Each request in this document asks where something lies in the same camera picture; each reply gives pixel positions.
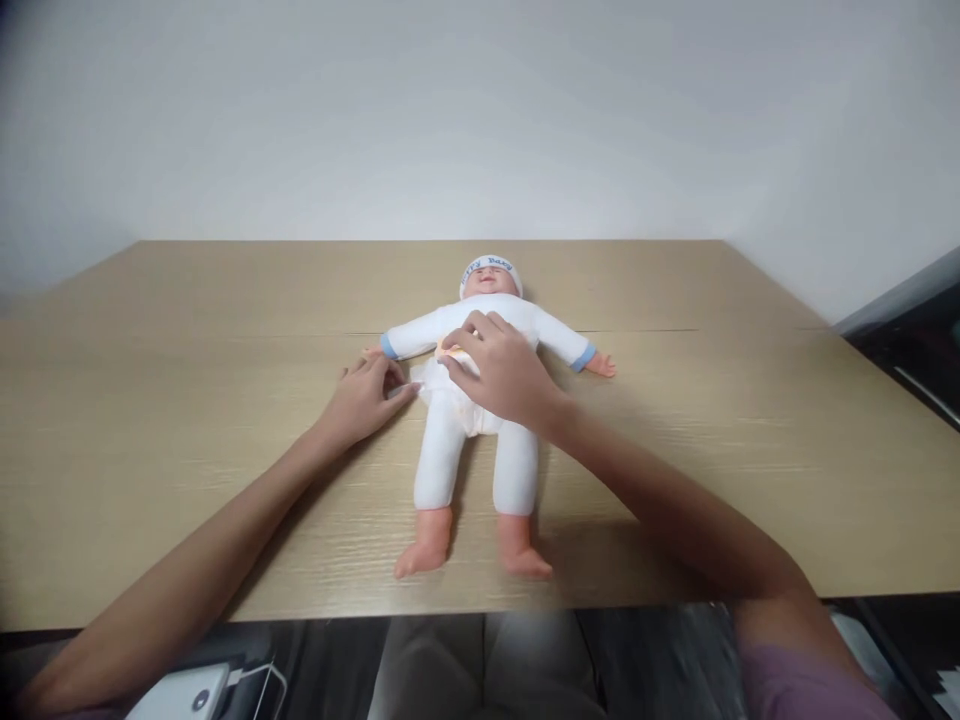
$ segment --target doll hat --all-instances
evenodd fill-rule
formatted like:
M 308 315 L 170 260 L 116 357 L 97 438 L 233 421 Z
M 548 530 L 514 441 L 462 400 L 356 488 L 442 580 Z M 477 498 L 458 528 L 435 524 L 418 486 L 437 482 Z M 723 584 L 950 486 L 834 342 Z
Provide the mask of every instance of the doll hat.
M 490 267 L 491 265 L 496 265 L 498 268 L 502 268 L 510 273 L 510 277 L 513 278 L 513 282 L 517 284 L 517 292 L 520 293 L 520 297 L 523 297 L 523 283 L 520 282 L 520 274 L 514 269 L 513 263 L 509 260 L 505 260 L 502 257 L 497 255 L 481 255 L 472 263 L 467 265 L 467 269 L 463 273 L 463 277 L 460 278 L 460 299 L 463 300 L 463 291 L 467 287 L 467 278 L 470 277 L 470 273 L 474 270 L 479 270 L 482 267 Z

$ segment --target wooden table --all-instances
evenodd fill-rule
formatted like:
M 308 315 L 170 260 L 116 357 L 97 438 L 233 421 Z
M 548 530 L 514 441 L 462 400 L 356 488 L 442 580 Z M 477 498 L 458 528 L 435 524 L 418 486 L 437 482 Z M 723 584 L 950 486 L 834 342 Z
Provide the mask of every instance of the wooden table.
M 266 468 L 337 370 L 453 302 L 495 252 L 614 355 L 558 381 L 779 540 L 827 596 L 960 589 L 960 437 L 722 242 L 144 242 L 2 322 L 0 622 L 79 626 Z M 661 603 L 700 595 L 614 497 L 541 450 L 552 582 L 496 559 L 493 438 L 452 557 L 397 582 L 416 404 L 310 498 L 235 619 Z

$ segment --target person's leg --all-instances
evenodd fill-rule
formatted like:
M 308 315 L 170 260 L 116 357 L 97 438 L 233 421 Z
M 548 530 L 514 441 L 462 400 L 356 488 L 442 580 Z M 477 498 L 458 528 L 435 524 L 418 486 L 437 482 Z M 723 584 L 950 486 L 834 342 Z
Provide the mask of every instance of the person's leg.
M 552 568 L 530 545 L 530 515 L 537 500 L 537 436 L 503 421 L 497 433 L 493 505 L 497 509 L 500 561 L 507 572 L 550 577 Z
M 367 720 L 468 718 L 482 678 L 482 615 L 392 618 Z
M 436 570 L 447 561 L 453 511 L 450 500 L 466 433 L 453 400 L 435 393 L 427 410 L 420 463 L 413 486 L 417 508 L 416 540 L 397 560 L 397 578 Z
M 606 716 L 572 611 L 488 614 L 483 645 L 485 707 L 512 717 Z

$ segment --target cable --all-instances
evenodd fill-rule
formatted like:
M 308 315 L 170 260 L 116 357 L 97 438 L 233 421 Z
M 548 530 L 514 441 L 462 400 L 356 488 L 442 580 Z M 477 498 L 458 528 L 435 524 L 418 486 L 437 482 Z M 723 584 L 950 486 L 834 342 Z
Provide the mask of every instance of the cable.
M 234 670 L 227 676 L 227 687 L 233 687 L 239 683 L 244 678 L 248 678 L 251 675 L 256 675 L 259 672 L 268 670 L 268 674 L 276 675 L 277 680 L 280 681 L 280 685 L 283 687 L 283 692 L 280 693 L 280 704 L 277 705 L 277 709 L 273 713 L 273 720 L 277 720 L 277 717 L 280 715 L 280 710 L 283 708 L 283 701 L 287 697 L 287 679 L 283 674 L 274 667 L 273 663 L 267 663 L 266 665 L 261 665 L 260 667 L 253 668 L 253 670 Z M 263 696 L 267 692 L 267 683 L 263 683 L 263 688 L 260 690 L 260 698 L 257 700 L 257 709 L 254 710 L 253 716 L 257 717 L 260 714 L 260 705 L 263 703 Z

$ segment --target diaper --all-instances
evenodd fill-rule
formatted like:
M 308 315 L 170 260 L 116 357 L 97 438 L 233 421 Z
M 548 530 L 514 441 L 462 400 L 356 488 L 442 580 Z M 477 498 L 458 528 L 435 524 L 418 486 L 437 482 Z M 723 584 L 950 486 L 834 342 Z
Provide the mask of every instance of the diaper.
M 467 437 L 496 434 L 503 425 L 503 420 L 477 405 L 457 387 L 450 379 L 447 368 L 439 361 L 443 355 L 452 357 L 463 365 L 467 372 L 478 374 L 476 363 L 467 353 L 459 347 L 441 350 L 438 344 L 433 357 L 410 369 L 410 379 L 420 383 L 420 399 L 427 405 L 435 402 L 452 404 Z

